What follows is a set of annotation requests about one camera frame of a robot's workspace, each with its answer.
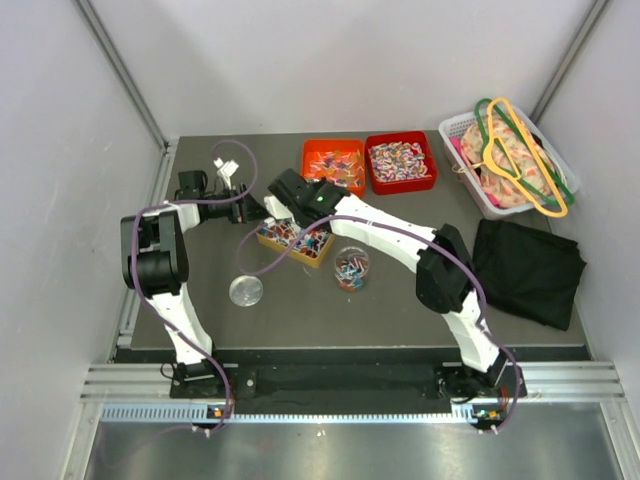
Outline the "gold candy tin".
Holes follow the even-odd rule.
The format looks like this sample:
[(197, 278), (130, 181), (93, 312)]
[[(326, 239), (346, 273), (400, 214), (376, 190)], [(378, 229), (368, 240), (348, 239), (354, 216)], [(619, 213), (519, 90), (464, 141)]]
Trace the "gold candy tin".
[(334, 235), (324, 228), (317, 228), (299, 239), (301, 232), (302, 229), (291, 220), (273, 220), (268, 221), (256, 237), (260, 244), (280, 253), (292, 246), (289, 257), (319, 268), (334, 242)]

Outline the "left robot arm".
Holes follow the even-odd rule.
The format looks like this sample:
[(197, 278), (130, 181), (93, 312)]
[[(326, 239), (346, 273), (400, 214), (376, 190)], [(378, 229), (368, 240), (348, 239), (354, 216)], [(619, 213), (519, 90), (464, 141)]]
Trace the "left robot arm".
[(267, 210), (247, 192), (222, 176), (223, 188), (208, 189), (202, 170), (181, 172), (174, 201), (120, 221), (121, 264), (128, 288), (139, 288), (169, 334), (175, 348), (173, 398), (218, 397), (225, 393), (227, 374), (211, 363), (215, 345), (199, 322), (187, 287), (189, 261), (184, 233), (201, 223), (224, 218), (245, 224), (267, 218)]

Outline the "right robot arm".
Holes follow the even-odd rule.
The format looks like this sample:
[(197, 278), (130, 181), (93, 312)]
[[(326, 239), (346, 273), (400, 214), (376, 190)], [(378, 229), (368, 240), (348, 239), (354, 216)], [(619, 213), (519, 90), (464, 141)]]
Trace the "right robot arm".
[(457, 228), (406, 222), (326, 179), (307, 181), (291, 169), (268, 186), (271, 217), (305, 230), (325, 226), (397, 260), (415, 275), (416, 297), (443, 316), (460, 349), (466, 380), (476, 394), (498, 389), (510, 361), (486, 322), (487, 299)]

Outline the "orange candy box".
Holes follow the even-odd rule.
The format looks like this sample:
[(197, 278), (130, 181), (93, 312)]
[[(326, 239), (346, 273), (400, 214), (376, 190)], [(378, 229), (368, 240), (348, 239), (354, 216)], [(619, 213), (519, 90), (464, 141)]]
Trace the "orange candy box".
[(300, 174), (306, 180), (325, 178), (362, 198), (366, 190), (364, 142), (358, 139), (307, 139)]

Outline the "clear glass jar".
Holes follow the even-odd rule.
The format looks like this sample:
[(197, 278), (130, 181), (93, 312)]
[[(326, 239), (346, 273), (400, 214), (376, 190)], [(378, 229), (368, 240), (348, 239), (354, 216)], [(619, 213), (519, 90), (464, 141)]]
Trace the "clear glass jar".
[(334, 276), (339, 287), (348, 292), (358, 292), (366, 284), (370, 259), (361, 247), (347, 246), (338, 251), (334, 262)]

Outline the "clear jar lid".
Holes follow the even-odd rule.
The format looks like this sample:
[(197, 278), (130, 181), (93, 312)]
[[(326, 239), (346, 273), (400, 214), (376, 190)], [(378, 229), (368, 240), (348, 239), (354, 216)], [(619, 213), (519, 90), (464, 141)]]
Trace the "clear jar lid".
[(229, 298), (236, 306), (251, 307), (262, 299), (263, 291), (263, 283), (258, 277), (240, 275), (229, 286)]

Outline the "red candy box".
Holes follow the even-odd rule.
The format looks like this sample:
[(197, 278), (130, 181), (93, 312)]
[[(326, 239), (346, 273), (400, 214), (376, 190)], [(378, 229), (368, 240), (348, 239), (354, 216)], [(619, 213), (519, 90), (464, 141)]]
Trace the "red candy box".
[(423, 131), (403, 131), (369, 136), (365, 163), (376, 195), (431, 190), (438, 170)]

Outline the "white plastic basket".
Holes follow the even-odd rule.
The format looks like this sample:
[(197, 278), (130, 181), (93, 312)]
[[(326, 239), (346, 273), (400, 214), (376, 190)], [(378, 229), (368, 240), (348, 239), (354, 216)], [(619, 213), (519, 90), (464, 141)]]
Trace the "white plastic basket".
[(445, 154), (483, 216), (535, 210), (563, 218), (579, 183), (536, 125), (507, 99), (485, 98), (439, 125)]

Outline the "black cloth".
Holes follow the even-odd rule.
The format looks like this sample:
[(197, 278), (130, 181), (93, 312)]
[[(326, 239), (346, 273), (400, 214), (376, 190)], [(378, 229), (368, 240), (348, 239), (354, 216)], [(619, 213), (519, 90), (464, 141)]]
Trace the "black cloth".
[(569, 329), (586, 268), (576, 241), (483, 219), (472, 261), (489, 305), (556, 330)]

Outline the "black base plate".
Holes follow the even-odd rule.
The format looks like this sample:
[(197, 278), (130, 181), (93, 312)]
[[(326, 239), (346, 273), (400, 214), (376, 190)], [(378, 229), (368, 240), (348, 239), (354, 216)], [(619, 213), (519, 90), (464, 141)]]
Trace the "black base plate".
[(238, 415), (444, 413), (452, 400), (515, 393), (511, 366), (497, 383), (429, 364), (245, 365), (226, 373)]

